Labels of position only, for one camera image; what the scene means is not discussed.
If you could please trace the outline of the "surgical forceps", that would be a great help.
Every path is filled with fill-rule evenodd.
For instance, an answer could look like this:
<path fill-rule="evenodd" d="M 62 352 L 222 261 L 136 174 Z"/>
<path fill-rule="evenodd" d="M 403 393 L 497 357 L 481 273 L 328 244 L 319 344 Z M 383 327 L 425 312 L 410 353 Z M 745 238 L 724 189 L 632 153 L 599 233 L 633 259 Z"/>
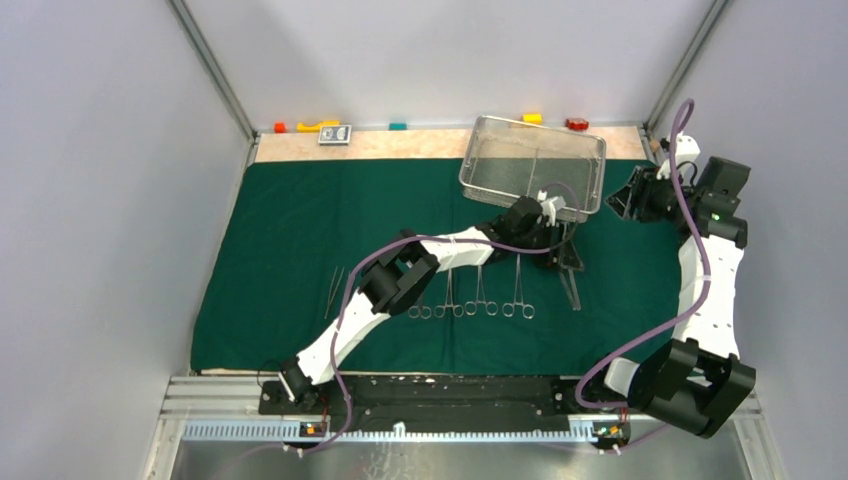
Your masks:
<path fill-rule="evenodd" d="M 482 266 L 476 267 L 474 298 L 465 302 L 464 310 L 465 314 L 468 316 L 474 316 L 479 311 L 482 311 L 487 316 L 495 316 L 498 313 L 497 303 L 490 301 L 486 296 Z"/>

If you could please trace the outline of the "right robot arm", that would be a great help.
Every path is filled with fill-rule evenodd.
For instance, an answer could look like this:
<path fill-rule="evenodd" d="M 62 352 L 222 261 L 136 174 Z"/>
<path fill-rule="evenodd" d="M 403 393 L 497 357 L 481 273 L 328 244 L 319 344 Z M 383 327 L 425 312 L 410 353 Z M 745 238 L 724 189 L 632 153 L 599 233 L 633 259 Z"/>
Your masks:
<path fill-rule="evenodd" d="M 660 168 L 638 166 L 607 202 L 623 219 L 668 220 L 681 235 L 677 323 L 669 341 L 644 361 L 622 356 L 586 385 L 589 404 L 612 412 L 628 407 L 701 438 L 712 437 L 756 382 L 740 360 L 734 333 L 735 279 L 748 243 L 737 217 L 750 168 L 708 160 L 697 182 L 676 189 Z"/>

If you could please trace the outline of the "steel scalpel handle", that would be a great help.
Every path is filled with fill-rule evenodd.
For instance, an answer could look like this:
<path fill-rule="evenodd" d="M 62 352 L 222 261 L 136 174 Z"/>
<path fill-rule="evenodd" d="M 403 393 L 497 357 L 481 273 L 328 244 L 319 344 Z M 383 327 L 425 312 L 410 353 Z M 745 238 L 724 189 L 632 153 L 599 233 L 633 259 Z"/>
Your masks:
<path fill-rule="evenodd" d="M 569 301 L 574 311 L 582 309 L 582 303 L 579 296 L 579 291 L 576 284 L 576 276 L 573 270 L 567 271 L 567 286 Z"/>
<path fill-rule="evenodd" d="M 566 275 L 565 275 L 565 272 L 564 272 L 564 271 L 560 271 L 560 272 L 558 273 L 558 275 L 559 275 L 560 282 L 561 282 L 561 284 L 562 284 L 562 286 L 563 286 L 563 289 L 564 289 L 564 291 L 565 291 L 566 298 L 567 298 L 567 300 L 568 300 L 568 302 L 569 302 L 569 305 L 571 306 L 571 308 L 574 308 L 574 297 L 573 297 L 573 293 L 572 293 L 572 289 L 571 289 L 570 281 L 569 281 L 569 279 L 566 277 Z"/>

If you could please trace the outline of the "surgical scissors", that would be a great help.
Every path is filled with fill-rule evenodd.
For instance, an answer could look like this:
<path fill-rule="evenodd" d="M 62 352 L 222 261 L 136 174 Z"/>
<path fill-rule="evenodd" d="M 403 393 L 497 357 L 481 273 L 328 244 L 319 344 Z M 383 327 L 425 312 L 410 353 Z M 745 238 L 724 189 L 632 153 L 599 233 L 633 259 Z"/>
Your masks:
<path fill-rule="evenodd" d="M 427 305 L 418 303 L 409 308 L 407 315 L 410 319 L 430 319 L 433 315 L 433 310 Z"/>

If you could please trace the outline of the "steel tweezers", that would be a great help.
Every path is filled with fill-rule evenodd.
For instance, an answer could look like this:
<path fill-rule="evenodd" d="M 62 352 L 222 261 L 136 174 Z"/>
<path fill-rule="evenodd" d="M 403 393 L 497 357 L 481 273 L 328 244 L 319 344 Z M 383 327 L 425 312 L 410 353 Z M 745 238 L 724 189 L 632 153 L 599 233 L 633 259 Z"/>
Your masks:
<path fill-rule="evenodd" d="M 333 271 L 333 274 L 332 274 L 331 280 L 330 280 L 330 285 L 329 285 L 329 288 L 328 288 L 327 298 L 326 298 L 326 305 L 325 305 L 325 311 L 324 311 L 324 318 L 325 319 L 328 319 L 329 316 L 330 316 L 331 309 L 334 305 L 335 297 L 336 297 L 337 292 L 340 288 L 340 284 L 343 280 L 344 274 L 345 274 L 345 267 L 344 266 L 337 266 Z"/>

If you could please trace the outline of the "dark green surgical drape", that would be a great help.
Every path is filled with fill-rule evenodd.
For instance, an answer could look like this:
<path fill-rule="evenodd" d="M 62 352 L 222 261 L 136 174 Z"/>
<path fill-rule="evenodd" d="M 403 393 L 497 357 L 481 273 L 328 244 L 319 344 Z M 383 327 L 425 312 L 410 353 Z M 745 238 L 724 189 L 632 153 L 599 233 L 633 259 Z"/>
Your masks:
<path fill-rule="evenodd" d="M 338 313 L 347 274 L 400 230 L 447 234 L 498 208 L 464 197 L 456 159 L 257 163 L 246 172 L 195 322 L 190 366 L 273 369 L 310 345 Z M 574 311 L 558 275 L 522 259 L 520 315 L 410 319 L 376 327 L 344 360 L 347 371 L 581 375 L 603 356 L 677 313 L 680 269 L 673 226 L 641 224 L 603 208 L 580 225 L 585 263 Z M 483 269 L 486 296 L 511 301 L 514 256 Z M 331 276 L 345 274 L 328 319 Z M 423 303 L 441 304 L 446 274 Z M 476 269 L 453 273 L 454 298 L 472 300 Z"/>

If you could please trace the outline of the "metal mesh instrument tray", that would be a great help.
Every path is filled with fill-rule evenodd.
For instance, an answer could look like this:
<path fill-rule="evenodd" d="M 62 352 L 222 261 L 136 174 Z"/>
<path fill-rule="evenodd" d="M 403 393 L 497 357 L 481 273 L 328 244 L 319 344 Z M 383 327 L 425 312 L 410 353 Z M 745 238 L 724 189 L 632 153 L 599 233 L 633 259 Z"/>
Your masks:
<path fill-rule="evenodd" d="M 469 199 L 508 207 L 547 187 L 565 200 L 563 221 L 600 210 L 606 142 L 595 135 L 497 116 L 476 119 L 458 180 Z"/>

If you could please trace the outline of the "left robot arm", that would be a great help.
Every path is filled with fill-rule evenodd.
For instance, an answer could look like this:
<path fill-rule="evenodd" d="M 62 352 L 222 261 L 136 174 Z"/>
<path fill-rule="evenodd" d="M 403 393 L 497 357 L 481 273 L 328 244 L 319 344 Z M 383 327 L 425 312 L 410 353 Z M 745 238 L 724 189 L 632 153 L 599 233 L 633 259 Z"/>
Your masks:
<path fill-rule="evenodd" d="M 297 413 L 314 410 L 319 385 L 334 379 L 342 361 L 372 330 L 416 304 L 437 274 L 493 264 L 508 253 L 540 256 L 551 266 L 586 218 L 563 197 L 542 191 L 521 196 L 493 219 L 455 233 L 400 231 L 352 268 L 337 317 L 279 367 L 283 401 Z"/>

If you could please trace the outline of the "ring-handled forceps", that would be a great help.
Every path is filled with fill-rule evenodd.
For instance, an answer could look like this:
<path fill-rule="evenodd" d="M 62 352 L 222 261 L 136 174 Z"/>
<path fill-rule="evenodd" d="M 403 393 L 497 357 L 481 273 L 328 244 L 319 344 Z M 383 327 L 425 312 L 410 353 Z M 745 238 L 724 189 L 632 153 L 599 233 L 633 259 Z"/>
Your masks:
<path fill-rule="evenodd" d="M 455 301 L 454 292 L 453 271 L 448 270 L 444 300 L 434 308 L 436 318 L 444 318 L 447 315 L 462 317 L 465 314 L 464 307 Z"/>
<path fill-rule="evenodd" d="M 507 318 L 520 315 L 522 318 L 530 320 L 535 317 L 535 306 L 525 301 L 522 275 L 522 256 L 520 254 L 517 254 L 515 258 L 513 298 L 511 301 L 504 302 L 502 304 L 501 311 Z"/>

